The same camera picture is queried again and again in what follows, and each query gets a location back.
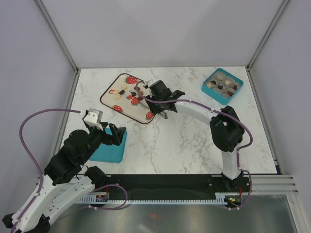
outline teal box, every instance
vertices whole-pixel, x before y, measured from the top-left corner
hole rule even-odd
[[[206,85],[205,82],[208,81],[216,72],[221,72],[223,74],[225,74],[226,76],[231,77],[232,79],[234,79],[234,81],[236,81],[237,83],[241,84],[241,86],[235,91],[235,93],[229,98],[226,99],[225,97],[221,96],[220,94],[218,94],[217,92],[213,91],[212,89],[209,89]],[[214,73],[212,73],[202,84],[202,88],[201,90],[211,96],[214,100],[216,100],[217,102],[221,103],[222,105],[227,105],[237,94],[238,92],[241,90],[242,86],[243,86],[244,82],[235,77],[234,75],[228,73],[227,71],[225,71],[224,69],[218,68],[217,70],[214,71]]]
[[[112,134],[110,129],[105,129],[107,134]],[[106,162],[106,163],[120,163],[123,159],[127,132],[125,131],[121,145],[105,145],[101,144],[99,148],[90,157],[90,161]]]

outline white robotic arm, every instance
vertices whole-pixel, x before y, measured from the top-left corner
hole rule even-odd
[[[191,98],[181,91],[177,90],[172,93],[161,80],[150,80],[144,84],[144,87],[149,88],[150,95],[146,97],[146,102],[154,114],[171,110],[189,115],[210,126],[213,142],[222,152],[223,174],[230,180],[236,179],[241,174],[237,161],[237,148],[242,141],[244,129],[240,125],[223,116],[210,117],[213,114],[212,111],[193,104]],[[229,106],[222,111],[239,119],[233,108]]]
[[[83,121],[90,134],[84,130],[70,133],[64,146],[44,169],[41,189],[38,184],[16,213],[3,218],[7,228],[15,228],[17,233],[47,233],[50,225],[79,198],[106,185],[106,175],[96,166],[89,167],[74,185],[68,184],[101,144],[119,146],[122,142],[126,128],[109,124],[112,135],[106,134],[104,129],[108,123],[100,122],[102,115],[95,109],[85,111]],[[62,189],[66,191],[57,196]]]
[[[187,96],[183,97],[183,100],[190,100]],[[209,117],[211,112],[207,109],[191,104],[189,102],[177,102],[175,104],[178,113],[189,115],[209,126],[211,118]],[[241,171],[238,168],[237,161],[237,148],[239,143],[234,147],[233,151],[221,151],[223,157],[223,174],[229,179],[233,180],[238,177]]]

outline cable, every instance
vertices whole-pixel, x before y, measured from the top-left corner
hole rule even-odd
[[[50,108],[50,109],[45,109],[39,112],[36,112],[34,114],[31,114],[29,117],[27,117],[22,124],[20,125],[19,128],[19,138],[20,138],[20,142],[23,145],[23,147],[25,148],[26,152],[28,153],[29,157],[31,158],[31,160],[33,161],[33,163],[35,164],[35,167],[37,168],[37,171],[39,173],[39,187],[37,189],[37,193],[40,193],[41,189],[42,189],[42,185],[43,185],[43,173],[42,170],[37,162],[37,160],[35,159],[35,157],[33,156],[33,154],[30,152],[30,150],[28,149],[28,147],[26,146],[26,143],[24,141],[23,138],[23,128],[25,126],[25,124],[27,123],[27,121],[29,121],[31,118],[33,118],[36,115],[39,115],[41,113],[47,113],[47,112],[72,112],[72,113],[80,113],[81,111],[77,111],[77,110],[72,110],[72,109],[63,109],[63,108]],[[14,223],[12,229],[11,229],[11,233],[14,232],[16,225],[18,223],[18,221],[23,217],[23,215],[25,214],[25,212],[29,209],[29,207],[31,206],[31,204],[35,201],[35,199],[37,198],[37,196],[33,196],[33,198],[30,200],[30,202],[27,204],[27,206],[24,208],[24,210],[20,213],[20,215],[17,217],[17,222]]]
[[[109,208],[109,207],[94,207],[94,206],[91,206],[91,205],[83,206],[83,207],[81,207],[81,208],[79,208],[79,209],[77,209],[77,210],[75,210],[75,211],[70,212],[69,214],[67,214],[67,215],[65,215],[65,216],[59,217],[59,218],[57,219],[57,221],[60,221],[60,220],[62,220],[62,219],[64,219],[64,218],[66,218],[66,217],[68,217],[68,216],[70,216],[70,215],[72,215],[72,214],[74,214],[74,213],[76,213],[76,212],[78,212],[78,211],[80,211],[80,210],[86,209],[86,208],[95,209],[95,210],[97,210],[97,209],[100,209],[100,210],[118,210],[118,209],[121,209],[121,208],[127,203],[127,200],[128,200],[127,192],[126,192],[126,190],[125,190],[122,186],[117,185],[117,184],[107,184],[107,185],[105,185],[105,186],[103,186],[103,187],[94,189],[94,190],[92,191],[92,193],[94,193],[94,192],[96,192],[96,191],[99,191],[99,190],[101,190],[101,189],[103,189],[103,188],[108,188],[108,187],[117,187],[117,188],[120,188],[120,189],[122,189],[122,191],[125,193],[125,201],[124,201],[121,205],[119,205],[119,206],[117,206],[117,207],[110,207],[110,208]]]
[[[239,207],[239,208],[240,208],[240,206],[241,206],[241,205],[234,204],[233,201],[231,201],[230,203],[233,204],[233,205],[236,206],[236,207]]]
[[[97,209],[101,209],[101,210],[118,210],[121,207],[123,207],[126,204],[127,200],[128,200],[128,195],[127,195],[126,190],[122,186],[120,186],[120,185],[117,185],[117,184],[107,184],[107,185],[105,185],[103,187],[94,189],[93,193],[96,192],[96,191],[99,191],[99,190],[101,190],[103,188],[106,188],[106,187],[117,187],[117,188],[122,189],[122,191],[125,193],[125,201],[121,205],[119,205],[117,207],[111,207],[111,208],[109,208],[109,207],[97,207]]]
[[[135,90],[138,88],[138,84],[139,84],[139,83],[144,83],[144,81],[139,81],[139,82],[137,82],[137,83],[136,83],[136,86],[134,87]],[[239,151],[240,151],[241,149],[243,149],[243,148],[246,148],[246,147],[250,146],[250,145],[253,143],[253,136],[252,136],[251,132],[249,131],[249,129],[248,129],[242,122],[240,122],[238,119],[236,119],[235,117],[233,117],[233,116],[231,116],[231,115],[229,115],[229,114],[227,114],[227,113],[224,113],[224,112],[220,112],[220,111],[217,111],[217,110],[212,110],[212,108],[210,108],[210,107],[208,107],[208,106],[206,106],[206,105],[204,105],[204,104],[202,104],[202,103],[193,101],[193,100],[178,100],[178,99],[177,99],[177,100],[154,101],[154,100],[150,100],[150,99],[146,98],[145,96],[141,95],[140,93],[138,93],[138,95],[139,95],[140,97],[142,97],[145,101],[148,101],[148,102],[151,102],[151,103],[158,103],[158,104],[159,104],[159,103],[175,103],[175,102],[194,103],[194,104],[199,105],[199,106],[201,106],[201,107],[203,107],[203,108],[205,108],[205,109],[208,109],[209,111],[213,111],[214,113],[221,114],[221,115],[223,115],[223,116],[226,116],[226,117],[232,119],[233,121],[237,122],[239,125],[241,125],[241,126],[245,129],[245,131],[246,131],[246,132],[248,133],[248,135],[249,135],[250,141],[249,141],[248,144],[243,145],[243,146],[240,146],[239,148],[237,148],[237,165],[238,165],[238,168],[239,168],[240,171],[246,172],[247,175],[249,176],[249,192],[248,192],[248,194],[247,194],[247,197],[246,197],[245,201],[244,201],[239,207],[244,206],[244,204],[248,201],[249,196],[250,196],[250,194],[251,194],[251,192],[252,192],[252,178],[251,178],[251,173],[250,173],[248,170],[246,170],[246,169],[241,169],[241,167],[240,167],[240,154],[239,154]]]

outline strawberry placemat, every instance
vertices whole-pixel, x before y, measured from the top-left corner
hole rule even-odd
[[[100,101],[103,105],[120,112],[142,124],[148,124],[154,118],[145,100],[142,100],[134,90],[141,79],[130,74],[120,74],[110,87],[102,94]],[[149,90],[139,85],[142,95],[149,95]]]

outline gray wall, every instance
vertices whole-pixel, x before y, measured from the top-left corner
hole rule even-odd
[[[282,0],[43,0],[78,67],[246,65]]]
[[[0,219],[18,209],[35,188],[37,171],[18,130],[31,113],[64,107],[74,73],[35,4],[0,2]],[[31,120],[25,141],[41,167],[47,164],[60,113]],[[2,222],[0,232],[7,232]]]
[[[285,172],[311,218],[311,1],[293,0],[253,73]]]

